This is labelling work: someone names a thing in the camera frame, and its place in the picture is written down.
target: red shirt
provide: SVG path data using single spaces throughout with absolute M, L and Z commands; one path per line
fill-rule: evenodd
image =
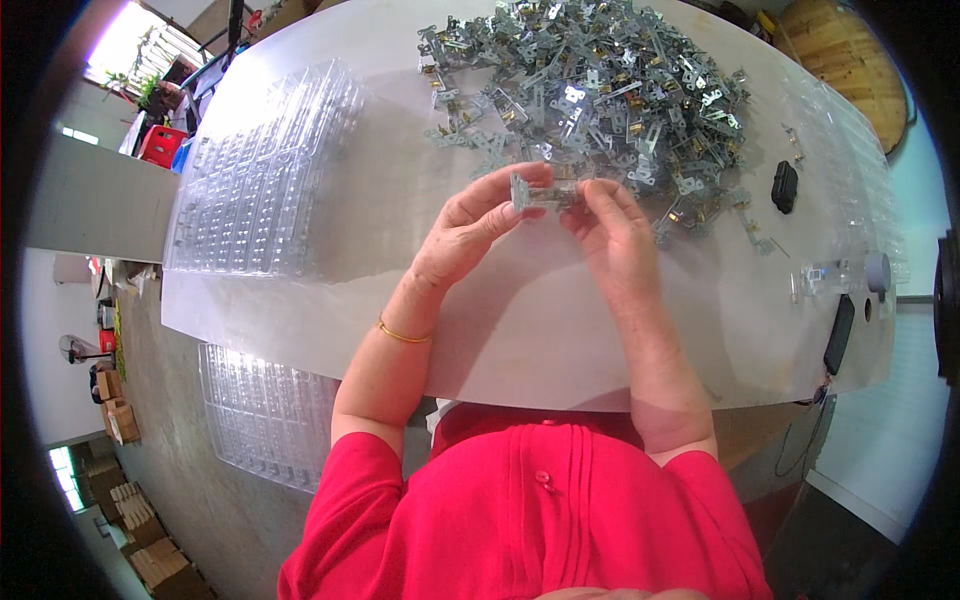
M 690 451 L 660 468 L 614 424 L 624 422 L 461 405 L 406 483 L 385 442 L 346 435 L 278 597 L 535 598 L 597 587 L 772 598 L 716 460 Z

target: gold bracelet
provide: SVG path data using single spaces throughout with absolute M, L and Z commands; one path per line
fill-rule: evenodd
M 394 333 L 393 331 L 391 331 L 390 329 L 388 329 L 386 325 L 383 324 L 383 315 L 380 315 L 379 317 L 377 317 L 377 319 L 376 319 L 376 326 L 377 326 L 381 331 L 383 331 L 384 333 L 386 333 L 387 335 L 389 335 L 390 337 L 395 338 L 395 339 L 399 340 L 400 342 L 409 342 L 410 344 L 422 344 L 423 342 L 429 342 L 429 341 L 430 341 L 430 338 L 433 337 L 432 335 L 428 335 L 428 336 L 426 336 L 425 338 L 407 338 L 407 337 L 403 337 L 403 336 L 400 335 L 399 333 Z

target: window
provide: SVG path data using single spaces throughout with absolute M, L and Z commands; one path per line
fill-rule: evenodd
M 50 450 L 50 462 L 53 464 L 60 488 L 70 503 L 70 508 L 76 513 L 84 507 L 77 489 L 77 480 L 73 475 L 73 461 L 70 460 L 70 449 L 66 446 Z
M 94 146 L 100 143 L 100 138 L 97 137 L 96 135 L 90 135 L 89 133 L 84 133 L 79 130 L 70 129 L 69 127 L 63 128 L 63 134 L 66 135 L 67 137 L 79 139 L 80 141 L 86 142 L 87 144 L 93 144 Z
M 200 44 L 152 12 L 128 2 L 86 58 L 84 77 L 132 100 L 162 77 L 177 56 L 196 66 L 206 62 Z

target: hand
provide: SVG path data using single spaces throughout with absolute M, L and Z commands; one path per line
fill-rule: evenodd
M 560 223 L 580 241 L 613 315 L 626 317 L 659 301 L 657 249 L 633 195 L 611 180 L 581 181 L 577 193 L 586 205 L 575 204 Z
M 498 237 L 527 218 L 545 211 L 516 214 L 510 201 L 510 174 L 519 173 L 531 187 L 553 184 L 553 170 L 543 162 L 521 162 L 471 183 L 444 205 L 437 222 L 414 258 L 411 270 L 446 291 L 467 276 Z

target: black phone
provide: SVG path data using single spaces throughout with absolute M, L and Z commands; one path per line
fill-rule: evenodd
M 836 375 L 840 371 L 840 363 L 843 361 L 844 352 L 847 351 L 847 341 L 850 339 L 855 313 L 856 309 L 853 307 L 850 296 L 846 294 L 841 296 L 837 316 L 833 320 L 833 330 L 830 332 L 830 341 L 827 342 L 827 351 L 824 352 L 824 364 L 827 365 L 827 372 L 831 375 Z

